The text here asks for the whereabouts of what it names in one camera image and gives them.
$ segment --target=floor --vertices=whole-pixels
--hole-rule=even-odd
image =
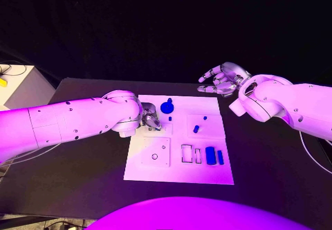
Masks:
[[[16,217],[22,217],[22,216],[4,215],[4,216],[0,216],[0,220],[1,219],[16,218]],[[39,222],[39,223],[35,223],[35,224],[29,224],[29,225],[16,227],[16,228],[10,228],[7,230],[43,230],[45,227],[48,227],[52,223],[55,223],[58,221],[66,221],[66,222],[69,222],[69,223],[72,223],[75,225],[84,226],[84,227],[88,227],[95,222],[95,220],[85,220],[84,221],[82,219],[58,218],[58,219],[52,219],[52,220],[43,221],[43,222]],[[62,223],[58,223],[58,224],[52,225],[49,227],[49,230],[59,230],[61,225],[62,225]]]

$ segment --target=robotic hand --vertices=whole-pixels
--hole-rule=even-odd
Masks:
[[[225,62],[199,78],[214,77],[215,86],[199,86],[201,92],[217,92],[224,97],[238,89],[238,99],[230,109],[244,113],[261,122],[273,116],[282,118],[290,127],[315,137],[332,140],[332,88],[296,84],[273,75],[250,73],[234,63]]]
[[[103,98],[66,101],[0,112],[0,163],[16,155],[69,142],[110,129],[120,136],[134,135],[136,128],[157,129],[156,107],[140,103],[130,91],[113,91]]]

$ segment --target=black cable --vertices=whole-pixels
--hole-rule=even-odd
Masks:
[[[69,222],[66,222],[66,221],[58,221],[58,222],[52,223],[49,226],[46,226],[46,227],[43,228],[43,230],[48,230],[49,227],[51,227],[52,225],[58,224],[58,223],[69,224],[69,225],[72,225],[74,227],[84,228],[84,226],[75,225],[75,224],[72,224],[72,223],[69,223]]]
[[[14,60],[10,60],[12,62],[17,62],[20,65],[23,65],[25,66],[25,71],[20,73],[20,74],[23,74],[25,72],[26,72],[26,65],[23,64],[23,63],[20,63],[19,61],[14,61]],[[3,61],[3,62],[0,62],[0,64],[4,64],[4,65],[7,65],[9,66],[9,69],[4,71],[4,72],[1,72],[1,74],[3,75],[7,75],[7,76],[17,76],[17,75],[20,75],[20,74],[6,74],[6,72],[12,69],[12,65],[10,64],[7,64],[6,62],[9,62],[9,61]]]

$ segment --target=blue object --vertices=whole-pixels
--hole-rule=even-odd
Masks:
[[[172,104],[172,99],[167,99],[167,102],[163,102],[160,105],[160,110],[165,114],[170,114],[175,110],[175,106]]]
[[[193,132],[198,133],[198,131],[199,131],[199,126],[195,126]]]
[[[215,148],[206,147],[205,148],[205,154],[206,154],[206,164],[209,164],[209,165],[217,164]]]
[[[217,153],[218,153],[219,164],[224,164],[224,158],[222,158],[221,150],[218,150]]]

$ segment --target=blue rectangular block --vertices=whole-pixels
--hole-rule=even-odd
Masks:
[[[206,147],[205,148],[206,153],[206,164],[212,165],[217,164],[217,154],[215,154],[215,148]]]
[[[218,152],[219,164],[224,164],[222,152],[221,150],[218,150],[217,152]]]

